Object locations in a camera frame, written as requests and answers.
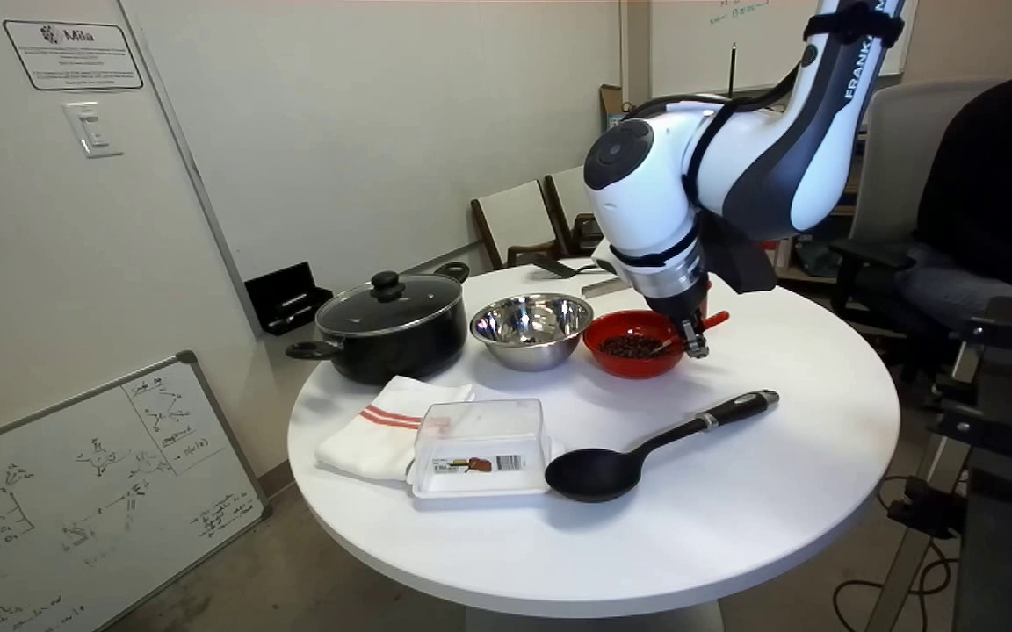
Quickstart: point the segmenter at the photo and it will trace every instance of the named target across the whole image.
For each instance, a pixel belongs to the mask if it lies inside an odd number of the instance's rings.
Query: wall sign
[[[82,21],[3,21],[14,52],[40,90],[136,90],[140,71],[122,29]]]

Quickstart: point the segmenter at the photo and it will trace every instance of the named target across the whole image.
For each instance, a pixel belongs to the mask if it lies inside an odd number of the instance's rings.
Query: white towel
[[[468,393],[472,385],[434,385],[394,374],[369,407],[320,443],[318,462],[348,478],[403,484],[427,411],[443,401],[468,401]]]

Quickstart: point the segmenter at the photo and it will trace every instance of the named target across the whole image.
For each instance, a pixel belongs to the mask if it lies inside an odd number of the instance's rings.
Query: small box
[[[320,305],[331,302],[331,292],[310,278],[310,262],[253,278],[246,292],[260,327],[276,336],[312,323]]]
[[[542,401],[449,401],[430,407],[409,484],[415,498],[523,498],[545,493]]]

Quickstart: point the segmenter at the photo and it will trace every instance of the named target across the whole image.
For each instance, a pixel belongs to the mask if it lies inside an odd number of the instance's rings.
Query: black ladle
[[[578,502],[618,498],[639,484],[642,462],[658,445],[677,443],[681,434],[692,434],[704,427],[757,419],[757,414],[769,411],[776,401],[781,401],[776,391],[752,391],[752,393],[731,398],[731,401],[696,414],[692,422],[647,440],[633,453],[613,453],[613,449],[564,453],[545,467],[545,481],[549,481],[549,488],[557,488],[558,494],[571,494]]]

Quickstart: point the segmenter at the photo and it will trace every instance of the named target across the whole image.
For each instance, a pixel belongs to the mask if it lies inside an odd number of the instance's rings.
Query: red object
[[[725,320],[729,312],[713,312],[704,327],[711,329]],[[684,354],[677,329],[649,308],[625,308],[593,320],[584,329],[584,347],[605,371],[624,380],[666,374]]]

